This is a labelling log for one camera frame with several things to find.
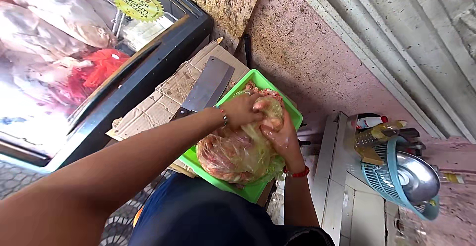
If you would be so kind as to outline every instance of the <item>person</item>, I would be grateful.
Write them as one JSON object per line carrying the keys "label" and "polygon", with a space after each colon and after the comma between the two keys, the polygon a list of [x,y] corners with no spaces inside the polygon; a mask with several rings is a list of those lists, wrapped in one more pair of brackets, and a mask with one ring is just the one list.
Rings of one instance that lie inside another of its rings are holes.
{"label": "person", "polygon": [[[0,245],[97,246],[107,218],[200,139],[224,124],[239,128],[262,120],[252,109],[258,97],[242,94],[220,109],[134,135],[2,200]],[[261,131],[290,173],[306,170],[287,112],[282,130]],[[334,245],[319,227],[306,176],[287,176],[285,190],[285,225],[273,225],[264,208],[175,173],[146,201],[129,245]]]}

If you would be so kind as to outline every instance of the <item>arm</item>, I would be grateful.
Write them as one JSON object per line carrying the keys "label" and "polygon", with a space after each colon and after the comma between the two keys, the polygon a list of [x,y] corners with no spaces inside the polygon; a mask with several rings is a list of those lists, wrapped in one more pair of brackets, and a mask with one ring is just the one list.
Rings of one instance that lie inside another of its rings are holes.
{"label": "arm", "polygon": [[[263,115],[252,111],[259,96],[243,94],[224,103],[227,124],[261,120]],[[112,212],[223,123],[219,109],[207,108],[40,179],[0,201],[0,245],[98,245]]]}
{"label": "arm", "polygon": [[[298,136],[289,113],[284,111],[284,126],[279,132],[262,126],[262,133],[271,141],[291,173],[305,170],[304,158],[299,149]],[[286,176],[284,187],[284,222],[286,225],[319,226],[318,217],[311,199],[307,176]]]}

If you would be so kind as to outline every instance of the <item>white bottle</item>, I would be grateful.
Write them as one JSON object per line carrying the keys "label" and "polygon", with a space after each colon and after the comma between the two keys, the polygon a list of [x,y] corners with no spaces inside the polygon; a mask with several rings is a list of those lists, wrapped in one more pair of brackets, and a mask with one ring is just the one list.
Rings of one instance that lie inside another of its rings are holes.
{"label": "white bottle", "polygon": [[377,126],[381,123],[387,123],[387,122],[388,122],[388,118],[385,117],[385,116],[365,117],[365,118],[358,119],[356,121],[356,128],[357,129],[366,129],[366,128],[374,127],[374,126]]}

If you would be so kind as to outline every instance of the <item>blue plastic basket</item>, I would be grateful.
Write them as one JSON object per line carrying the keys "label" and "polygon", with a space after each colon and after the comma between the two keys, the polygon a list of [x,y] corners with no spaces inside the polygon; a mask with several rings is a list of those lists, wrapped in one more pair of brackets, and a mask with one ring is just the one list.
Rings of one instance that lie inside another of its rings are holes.
{"label": "blue plastic basket", "polygon": [[375,152],[382,158],[384,164],[362,163],[362,172],[368,185],[382,195],[384,199],[412,210],[423,220],[434,220],[437,218],[439,211],[438,196],[434,197],[429,203],[414,206],[405,196],[398,179],[396,145],[406,141],[403,137],[397,136],[390,139],[387,144],[375,146]]}

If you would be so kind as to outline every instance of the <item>hand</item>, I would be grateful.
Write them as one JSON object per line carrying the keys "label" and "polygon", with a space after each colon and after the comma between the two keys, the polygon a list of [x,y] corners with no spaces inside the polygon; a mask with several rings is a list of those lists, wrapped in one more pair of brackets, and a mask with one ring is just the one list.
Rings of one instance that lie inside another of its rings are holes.
{"label": "hand", "polygon": [[288,111],[284,109],[283,128],[276,132],[269,126],[262,125],[261,132],[271,141],[274,150],[284,158],[287,169],[292,173],[305,170],[304,158],[299,148],[298,135]]}
{"label": "hand", "polygon": [[227,116],[227,126],[237,129],[241,125],[262,121],[264,115],[253,110],[253,104],[259,97],[262,97],[259,93],[244,93],[220,105]]}

